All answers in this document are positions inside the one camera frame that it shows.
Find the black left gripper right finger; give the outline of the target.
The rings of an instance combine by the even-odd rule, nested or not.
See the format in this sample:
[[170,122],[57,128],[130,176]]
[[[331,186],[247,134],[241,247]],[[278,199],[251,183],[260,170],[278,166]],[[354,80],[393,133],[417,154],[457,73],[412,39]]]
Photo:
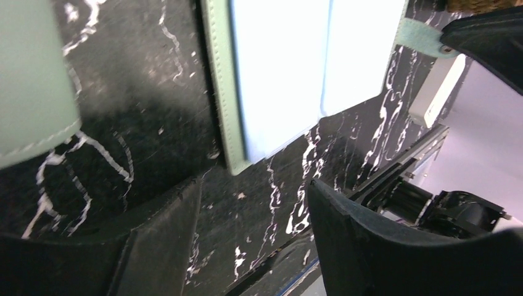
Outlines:
[[308,210],[328,295],[521,295],[522,229],[455,239],[392,221],[314,179]]

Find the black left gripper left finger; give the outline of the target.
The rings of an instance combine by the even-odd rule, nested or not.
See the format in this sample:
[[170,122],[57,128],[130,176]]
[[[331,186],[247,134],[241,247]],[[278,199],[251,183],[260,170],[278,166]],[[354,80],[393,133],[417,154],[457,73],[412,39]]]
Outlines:
[[1,236],[2,295],[181,295],[200,178],[66,239]]

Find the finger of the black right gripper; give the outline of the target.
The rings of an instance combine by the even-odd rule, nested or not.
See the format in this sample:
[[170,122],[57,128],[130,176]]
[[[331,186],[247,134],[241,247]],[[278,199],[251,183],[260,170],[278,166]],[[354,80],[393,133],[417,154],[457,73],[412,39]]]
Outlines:
[[440,42],[474,59],[522,94],[522,7],[454,20]]

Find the mint green snap card holder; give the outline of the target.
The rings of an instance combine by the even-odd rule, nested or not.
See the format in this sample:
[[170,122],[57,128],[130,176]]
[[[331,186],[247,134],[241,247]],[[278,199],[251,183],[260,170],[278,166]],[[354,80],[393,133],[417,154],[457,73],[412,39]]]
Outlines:
[[321,118],[382,92],[393,51],[450,59],[408,1],[203,1],[228,171],[270,158]]

